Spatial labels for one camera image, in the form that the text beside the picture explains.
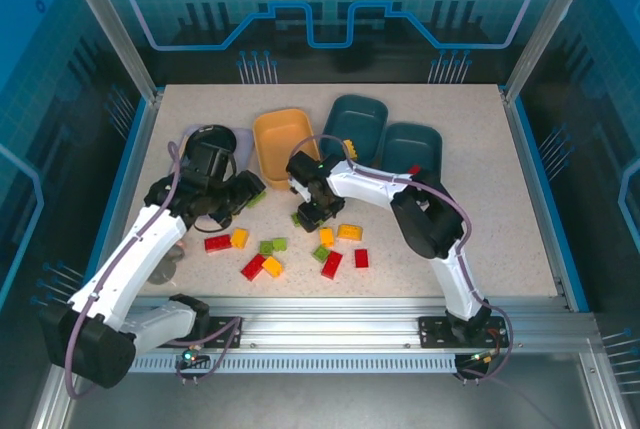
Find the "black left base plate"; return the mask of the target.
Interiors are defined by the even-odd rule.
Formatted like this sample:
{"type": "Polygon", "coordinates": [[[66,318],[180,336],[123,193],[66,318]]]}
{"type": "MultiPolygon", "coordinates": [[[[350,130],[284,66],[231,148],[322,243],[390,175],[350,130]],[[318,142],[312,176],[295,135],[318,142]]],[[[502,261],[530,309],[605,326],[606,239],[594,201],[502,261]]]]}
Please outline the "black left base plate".
{"type": "Polygon", "coordinates": [[[226,325],[230,325],[230,327],[224,332],[222,332],[220,335],[218,335],[217,337],[205,342],[204,347],[207,349],[223,349],[228,339],[231,338],[231,343],[229,345],[229,348],[230,349],[239,348],[241,343],[241,338],[242,338],[244,319],[243,318],[239,319],[239,322],[235,331],[232,330],[234,320],[235,320],[235,317],[211,316],[209,319],[208,328],[205,330],[205,333],[204,333],[205,336],[209,336],[213,334],[214,332],[222,329],[226,325]]]}

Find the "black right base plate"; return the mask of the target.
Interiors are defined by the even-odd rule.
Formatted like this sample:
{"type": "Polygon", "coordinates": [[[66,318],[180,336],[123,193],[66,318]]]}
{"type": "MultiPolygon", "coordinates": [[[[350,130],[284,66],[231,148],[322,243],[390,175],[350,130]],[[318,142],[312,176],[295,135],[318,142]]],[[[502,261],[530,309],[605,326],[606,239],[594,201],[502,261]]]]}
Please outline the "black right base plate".
{"type": "Polygon", "coordinates": [[[447,316],[418,319],[418,336],[423,349],[490,349],[509,346],[509,334],[502,317],[490,316],[480,323],[453,323],[447,316]]]}

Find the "yellow plastic container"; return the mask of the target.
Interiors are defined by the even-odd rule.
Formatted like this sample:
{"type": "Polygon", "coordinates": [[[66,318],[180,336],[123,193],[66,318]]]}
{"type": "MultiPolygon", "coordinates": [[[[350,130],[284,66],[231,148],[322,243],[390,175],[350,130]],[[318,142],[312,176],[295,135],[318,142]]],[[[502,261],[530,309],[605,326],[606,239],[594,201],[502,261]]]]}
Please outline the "yellow plastic container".
{"type": "Polygon", "coordinates": [[[286,166],[292,150],[313,136],[307,114],[299,108],[287,108],[260,115],[253,134],[261,176],[272,189],[288,191],[286,166]]]}

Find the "black round bowl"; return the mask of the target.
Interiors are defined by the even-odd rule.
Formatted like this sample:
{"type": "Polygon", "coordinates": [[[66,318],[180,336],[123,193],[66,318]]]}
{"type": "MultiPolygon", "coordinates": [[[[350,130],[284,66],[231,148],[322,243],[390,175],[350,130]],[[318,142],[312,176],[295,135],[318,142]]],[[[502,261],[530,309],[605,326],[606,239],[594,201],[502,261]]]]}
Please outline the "black round bowl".
{"type": "Polygon", "coordinates": [[[183,157],[189,161],[212,161],[222,154],[233,154],[237,140],[231,129],[222,125],[197,128],[186,139],[183,157]]]}

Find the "aluminium frame post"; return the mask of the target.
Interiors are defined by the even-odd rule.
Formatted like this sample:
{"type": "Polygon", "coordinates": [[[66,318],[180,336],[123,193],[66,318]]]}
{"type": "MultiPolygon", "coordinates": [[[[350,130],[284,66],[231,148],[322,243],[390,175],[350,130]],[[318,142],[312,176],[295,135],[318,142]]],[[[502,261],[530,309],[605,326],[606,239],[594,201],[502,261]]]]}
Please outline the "aluminium frame post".
{"type": "Polygon", "coordinates": [[[158,91],[111,0],[85,0],[140,95],[154,103],[158,91]]]}
{"type": "Polygon", "coordinates": [[[533,73],[560,23],[566,17],[574,0],[550,0],[527,42],[505,88],[502,90],[505,106],[514,106],[517,97],[533,73]]]}

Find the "lavender plastic tray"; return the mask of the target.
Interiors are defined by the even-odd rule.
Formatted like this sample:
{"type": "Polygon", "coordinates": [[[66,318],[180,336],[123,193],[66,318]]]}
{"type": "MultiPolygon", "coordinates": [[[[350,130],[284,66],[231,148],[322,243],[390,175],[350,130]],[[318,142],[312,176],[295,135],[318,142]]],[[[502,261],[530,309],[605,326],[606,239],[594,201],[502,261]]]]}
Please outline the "lavender plastic tray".
{"type": "MultiPolygon", "coordinates": [[[[204,128],[205,124],[194,124],[188,126],[182,136],[179,145],[179,154],[183,157],[186,153],[186,144],[189,137],[197,130],[204,128]]],[[[249,167],[251,154],[254,150],[254,137],[251,130],[246,128],[231,128],[231,132],[236,139],[236,149],[234,150],[234,158],[237,171],[241,172],[249,167]]]]}

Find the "teal plastic container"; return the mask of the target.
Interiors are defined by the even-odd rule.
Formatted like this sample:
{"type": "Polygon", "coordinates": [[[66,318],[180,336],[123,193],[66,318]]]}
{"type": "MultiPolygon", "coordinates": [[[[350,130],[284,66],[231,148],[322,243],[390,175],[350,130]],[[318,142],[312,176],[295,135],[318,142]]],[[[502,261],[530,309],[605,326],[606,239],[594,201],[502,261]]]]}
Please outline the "teal plastic container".
{"type": "Polygon", "coordinates": [[[333,103],[322,133],[350,140],[357,161],[370,166],[377,157],[388,118],[387,106],[374,98],[347,94],[333,103]]]}
{"type": "Polygon", "coordinates": [[[443,140],[438,131],[417,123],[398,122],[386,128],[380,168],[391,173],[409,173],[418,166],[441,176],[443,140]]]}

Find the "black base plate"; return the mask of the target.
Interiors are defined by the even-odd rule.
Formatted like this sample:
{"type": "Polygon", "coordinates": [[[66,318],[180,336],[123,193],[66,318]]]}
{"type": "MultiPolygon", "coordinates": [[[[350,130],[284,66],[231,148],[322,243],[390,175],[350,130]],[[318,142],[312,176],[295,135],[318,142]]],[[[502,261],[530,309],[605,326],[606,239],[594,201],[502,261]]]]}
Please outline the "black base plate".
{"type": "Polygon", "coordinates": [[[490,316],[480,323],[453,323],[447,316],[418,319],[418,336],[423,349],[490,349],[509,346],[509,334],[502,317],[490,316]]]}
{"type": "Polygon", "coordinates": [[[205,342],[204,347],[207,349],[223,349],[228,339],[231,338],[231,343],[229,345],[229,348],[230,349],[239,348],[241,343],[241,338],[242,338],[244,319],[243,318],[239,319],[239,322],[235,331],[232,330],[234,320],[235,320],[235,317],[211,316],[209,319],[208,328],[205,330],[205,333],[204,333],[205,336],[209,336],[213,334],[214,332],[222,329],[226,325],[230,325],[230,327],[224,332],[222,332],[220,335],[218,335],[217,337],[205,342]]]}

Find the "aluminium front rail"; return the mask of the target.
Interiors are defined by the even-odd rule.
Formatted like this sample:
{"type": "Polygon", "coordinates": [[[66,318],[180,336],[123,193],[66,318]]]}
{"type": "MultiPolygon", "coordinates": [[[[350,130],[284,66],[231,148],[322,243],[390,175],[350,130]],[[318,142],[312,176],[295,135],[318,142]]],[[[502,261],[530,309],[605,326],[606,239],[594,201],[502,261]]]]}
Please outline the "aluminium front rail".
{"type": "MultiPolygon", "coordinates": [[[[217,316],[240,316],[243,352],[416,353],[418,320],[444,312],[441,297],[207,297],[217,316]]],[[[494,298],[509,316],[513,352],[596,352],[603,344],[591,313],[556,297],[494,298]]]]}

